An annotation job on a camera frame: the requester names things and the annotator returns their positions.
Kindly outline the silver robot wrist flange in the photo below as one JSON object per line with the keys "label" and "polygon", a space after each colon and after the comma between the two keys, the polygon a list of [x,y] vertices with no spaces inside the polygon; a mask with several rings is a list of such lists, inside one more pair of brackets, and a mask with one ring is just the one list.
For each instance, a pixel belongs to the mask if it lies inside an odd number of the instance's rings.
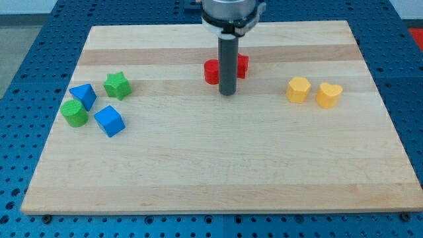
{"label": "silver robot wrist flange", "polygon": [[260,21],[265,1],[203,0],[202,24],[216,36],[244,36]]}

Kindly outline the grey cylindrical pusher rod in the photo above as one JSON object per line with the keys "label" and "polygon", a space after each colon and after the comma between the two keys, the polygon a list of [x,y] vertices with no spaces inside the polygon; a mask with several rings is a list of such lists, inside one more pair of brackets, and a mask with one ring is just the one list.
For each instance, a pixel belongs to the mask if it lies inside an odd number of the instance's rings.
{"label": "grey cylindrical pusher rod", "polygon": [[218,40],[219,92],[234,95],[237,90],[237,62],[239,39]]}

